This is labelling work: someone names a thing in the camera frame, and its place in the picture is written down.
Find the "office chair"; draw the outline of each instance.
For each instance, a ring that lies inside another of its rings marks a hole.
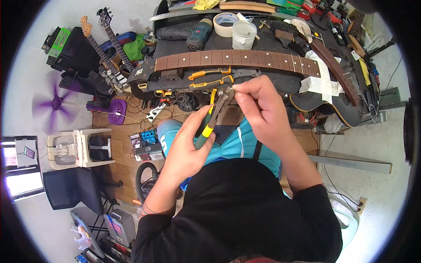
[[[110,202],[107,214],[113,205],[120,205],[116,199],[111,199],[105,187],[121,187],[123,182],[106,183],[99,180],[99,175],[103,175],[107,166],[100,166],[98,173],[84,167],[43,173],[44,188],[51,208],[53,210],[72,208],[81,201],[98,215],[95,223],[91,226],[91,231],[98,231],[96,237],[98,237],[100,231],[107,229],[102,227],[104,221],[100,227],[95,226],[99,216],[104,214],[107,202]],[[104,203],[102,203],[101,197],[105,198]]]

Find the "fan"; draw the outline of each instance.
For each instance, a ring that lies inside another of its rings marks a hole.
[[[32,98],[32,117],[38,118],[45,115],[46,113],[50,116],[49,120],[44,124],[44,131],[46,134],[52,134],[56,131],[57,119],[63,119],[66,123],[73,123],[76,112],[68,109],[68,106],[65,107],[64,104],[71,95],[74,93],[71,90],[68,90],[64,95],[59,96],[57,90],[57,83],[60,81],[60,76],[58,71],[51,71],[47,75],[47,82],[50,87],[52,87],[52,96],[44,96],[40,94],[35,94]]]

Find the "white container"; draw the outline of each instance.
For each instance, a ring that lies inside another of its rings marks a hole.
[[[238,21],[232,25],[232,48],[251,49],[257,34],[256,26],[249,21]]]

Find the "electrical outlet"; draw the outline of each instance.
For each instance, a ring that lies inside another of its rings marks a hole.
[[[363,213],[366,203],[367,203],[367,199],[360,197],[359,204],[362,204],[362,205],[357,207],[357,210],[359,209],[359,211],[357,212],[359,215]]]
[[[162,111],[162,109],[164,109],[166,106],[167,105],[165,103],[162,103],[161,106],[156,107],[155,109],[151,109],[151,111],[148,114],[146,114],[146,118],[148,119],[148,121],[152,123],[156,119],[158,114]]]

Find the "person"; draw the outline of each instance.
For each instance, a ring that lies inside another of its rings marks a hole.
[[[341,228],[282,98],[265,75],[233,88],[245,120],[220,146],[214,133],[199,150],[193,144],[210,105],[182,125],[160,123],[166,161],[143,204],[132,262],[335,262]],[[264,146],[255,159],[257,140]],[[274,176],[280,161],[292,199]],[[172,217],[177,189],[190,177]]]

